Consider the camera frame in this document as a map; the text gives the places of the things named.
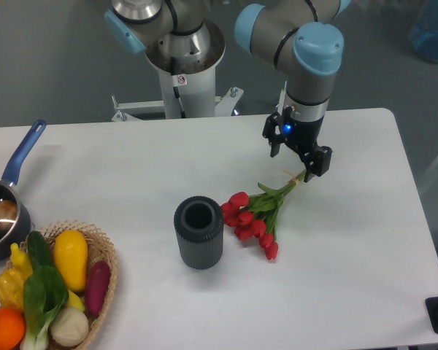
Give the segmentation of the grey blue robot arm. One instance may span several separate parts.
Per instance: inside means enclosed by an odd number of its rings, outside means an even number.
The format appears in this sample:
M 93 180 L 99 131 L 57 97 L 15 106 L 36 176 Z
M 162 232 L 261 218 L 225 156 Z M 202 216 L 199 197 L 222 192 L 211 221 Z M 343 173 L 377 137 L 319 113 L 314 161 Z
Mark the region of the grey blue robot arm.
M 266 119 L 263 135 L 271 154 L 281 145 L 306 168 L 305 179 L 321 176 L 331 148 L 318 144 L 344 50 L 331 24 L 346 1 L 280 1 L 250 4 L 234 25 L 237 44 L 286 76 L 281 107 Z M 212 117 L 215 68 L 223 58 L 221 30 L 208 18 L 208 1 L 114 1 L 104 20 L 131 53 L 144 53 L 157 69 L 169 119 Z

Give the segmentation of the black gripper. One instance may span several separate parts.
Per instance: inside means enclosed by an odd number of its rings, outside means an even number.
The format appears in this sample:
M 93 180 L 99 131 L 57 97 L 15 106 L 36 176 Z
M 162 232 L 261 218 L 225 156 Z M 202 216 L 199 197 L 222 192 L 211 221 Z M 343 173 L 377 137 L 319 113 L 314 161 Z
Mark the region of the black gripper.
M 275 112 L 269 115 L 264 123 L 262 135 L 271 147 L 270 157 L 278 155 L 280 145 L 285 144 L 303 162 L 306 168 L 304 182 L 315 176 L 321 177 L 330 167 L 332 148 L 318 144 L 323 118 L 303 121 L 292 107 L 287 106 L 281 114 Z

